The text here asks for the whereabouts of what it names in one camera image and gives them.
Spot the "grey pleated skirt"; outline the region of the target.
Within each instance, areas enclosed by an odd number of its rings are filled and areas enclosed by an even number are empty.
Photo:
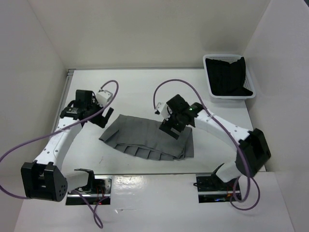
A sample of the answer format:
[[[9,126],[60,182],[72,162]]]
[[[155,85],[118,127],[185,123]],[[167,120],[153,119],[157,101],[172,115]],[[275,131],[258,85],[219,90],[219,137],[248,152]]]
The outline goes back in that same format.
[[[185,128],[178,139],[159,129],[159,121],[119,115],[99,140],[122,153],[155,161],[184,160],[194,157],[193,133]]]

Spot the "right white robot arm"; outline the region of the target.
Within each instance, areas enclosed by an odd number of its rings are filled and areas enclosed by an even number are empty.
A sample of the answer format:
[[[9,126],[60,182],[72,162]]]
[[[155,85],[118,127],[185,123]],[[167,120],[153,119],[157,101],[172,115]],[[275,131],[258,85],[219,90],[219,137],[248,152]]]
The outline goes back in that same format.
[[[189,104],[179,94],[166,103],[159,102],[155,113],[163,117],[160,129],[175,139],[191,126],[206,131],[236,150],[236,159],[220,165],[212,174],[211,184],[217,190],[228,182],[245,175],[254,177],[270,159],[271,152],[264,133],[255,128],[245,129],[216,116],[203,104]]]

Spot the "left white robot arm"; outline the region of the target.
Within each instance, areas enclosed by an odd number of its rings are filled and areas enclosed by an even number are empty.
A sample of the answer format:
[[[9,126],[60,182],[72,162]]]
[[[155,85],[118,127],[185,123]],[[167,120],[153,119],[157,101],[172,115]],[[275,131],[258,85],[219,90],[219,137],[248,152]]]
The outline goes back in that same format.
[[[25,195],[30,199],[60,202],[67,192],[81,189],[91,193],[96,188],[95,175],[89,169],[75,169],[64,175],[61,172],[64,158],[77,134],[84,126],[83,119],[104,128],[113,113],[109,108],[105,116],[102,109],[112,99],[107,90],[94,93],[90,90],[77,90],[75,99],[65,107],[53,135],[43,151],[33,162],[26,162],[21,167]]]

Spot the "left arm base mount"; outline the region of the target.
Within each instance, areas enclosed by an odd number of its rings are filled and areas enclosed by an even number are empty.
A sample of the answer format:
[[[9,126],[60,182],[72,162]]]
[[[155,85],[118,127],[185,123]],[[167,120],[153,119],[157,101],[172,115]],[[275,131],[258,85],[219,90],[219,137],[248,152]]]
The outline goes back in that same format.
[[[90,186],[78,187],[76,189],[90,205],[110,205],[112,191],[112,177],[104,176],[95,178]],[[84,200],[75,193],[69,192],[66,205],[86,205]]]

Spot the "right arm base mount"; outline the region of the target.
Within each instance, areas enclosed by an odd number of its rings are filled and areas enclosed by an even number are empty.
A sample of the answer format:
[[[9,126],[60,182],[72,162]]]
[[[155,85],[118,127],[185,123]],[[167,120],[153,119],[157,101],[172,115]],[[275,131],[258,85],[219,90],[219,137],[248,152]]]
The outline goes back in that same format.
[[[197,188],[199,203],[221,203],[229,202],[233,197],[233,186],[236,179],[227,183],[214,184],[210,174],[196,175],[196,181],[193,184]]]

